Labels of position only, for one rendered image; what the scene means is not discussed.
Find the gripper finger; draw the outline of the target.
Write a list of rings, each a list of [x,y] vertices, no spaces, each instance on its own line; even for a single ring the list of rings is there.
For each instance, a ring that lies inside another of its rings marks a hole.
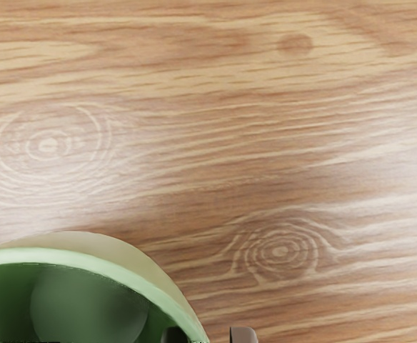
[[[251,327],[230,327],[230,343],[257,343],[257,335]]]

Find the green cup with cream outside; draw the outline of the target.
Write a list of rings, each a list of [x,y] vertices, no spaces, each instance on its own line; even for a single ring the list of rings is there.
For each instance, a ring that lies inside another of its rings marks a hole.
[[[0,265],[44,263],[86,270],[145,296],[186,333],[209,343],[195,311],[172,278],[140,249],[104,234],[62,231],[0,243]]]

